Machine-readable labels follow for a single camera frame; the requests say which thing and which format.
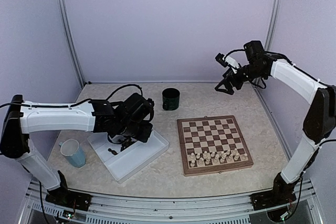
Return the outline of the wooden chess board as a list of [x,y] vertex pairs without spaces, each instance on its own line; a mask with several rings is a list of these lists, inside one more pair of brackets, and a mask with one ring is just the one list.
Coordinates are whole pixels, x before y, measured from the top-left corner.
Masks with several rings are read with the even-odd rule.
[[[254,164],[237,120],[233,115],[178,119],[177,129],[184,176],[223,173],[251,168]],[[235,155],[232,154],[234,149],[237,149],[237,153],[240,155],[237,161],[234,160]],[[221,152],[222,155],[227,150],[230,150],[230,154],[233,155],[233,162],[227,162],[229,154],[223,164],[220,163],[221,156],[219,157],[219,163],[214,164],[214,157],[211,157],[211,152],[215,152],[215,154]],[[208,151],[208,156],[212,161],[210,165],[205,165],[204,151]],[[197,153],[200,153],[204,159],[204,165],[198,166],[199,159],[196,158],[195,167],[190,167],[191,153],[194,153],[195,157]],[[248,154],[248,160],[242,161],[241,156],[245,153]]]

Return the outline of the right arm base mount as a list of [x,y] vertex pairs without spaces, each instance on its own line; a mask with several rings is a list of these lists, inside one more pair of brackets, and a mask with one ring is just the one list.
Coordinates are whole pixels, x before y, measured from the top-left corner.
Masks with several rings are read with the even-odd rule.
[[272,190],[254,193],[250,196],[254,211],[271,208],[295,201],[297,198],[294,193],[276,195]]

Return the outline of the white plastic tray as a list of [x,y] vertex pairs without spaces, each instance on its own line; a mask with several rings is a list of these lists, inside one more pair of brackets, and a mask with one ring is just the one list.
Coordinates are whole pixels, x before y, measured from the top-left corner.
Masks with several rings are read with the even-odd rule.
[[118,155],[107,151],[112,144],[107,133],[93,133],[88,142],[114,180],[121,184],[169,149],[169,142],[153,130],[146,143],[136,141]]

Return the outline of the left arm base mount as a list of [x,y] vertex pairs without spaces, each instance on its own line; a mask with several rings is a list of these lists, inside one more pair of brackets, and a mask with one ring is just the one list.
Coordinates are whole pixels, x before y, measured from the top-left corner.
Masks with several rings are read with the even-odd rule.
[[71,208],[74,210],[88,211],[92,196],[71,190],[60,188],[48,191],[45,200],[55,205]]

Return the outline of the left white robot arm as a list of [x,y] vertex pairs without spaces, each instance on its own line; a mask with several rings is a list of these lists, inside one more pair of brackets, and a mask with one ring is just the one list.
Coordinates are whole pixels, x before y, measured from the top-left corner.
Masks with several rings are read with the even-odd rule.
[[15,95],[7,107],[1,154],[21,163],[64,206],[73,201],[74,195],[64,175],[50,167],[33,146],[31,133],[72,130],[106,133],[109,141],[123,136],[145,143],[153,127],[154,101],[138,93],[119,102],[85,99],[70,104],[33,103]]

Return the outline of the white chess piece tall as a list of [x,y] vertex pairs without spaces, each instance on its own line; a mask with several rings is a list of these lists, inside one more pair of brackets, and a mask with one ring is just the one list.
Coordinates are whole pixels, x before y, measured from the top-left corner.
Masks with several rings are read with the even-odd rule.
[[214,164],[218,164],[219,163],[219,155],[218,154],[215,155],[215,157],[213,159],[213,163]]

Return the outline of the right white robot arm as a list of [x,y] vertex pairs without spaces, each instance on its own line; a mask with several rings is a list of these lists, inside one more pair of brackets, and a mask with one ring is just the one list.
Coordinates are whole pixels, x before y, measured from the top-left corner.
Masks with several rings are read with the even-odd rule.
[[286,136],[297,133],[297,146],[268,194],[269,201],[279,205],[293,193],[295,184],[335,131],[335,86],[304,72],[284,54],[264,49],[259,40],[226,54],[218,53],[215,60],[227,69],[215,88],[218,92],[232,95],[246,82],[255,85],[257,79],[271,79],[285,89],[277,92],[285,101],[276,112],[284,111],[288,118],[279,116],[277,121],[284,130],[293,127]]

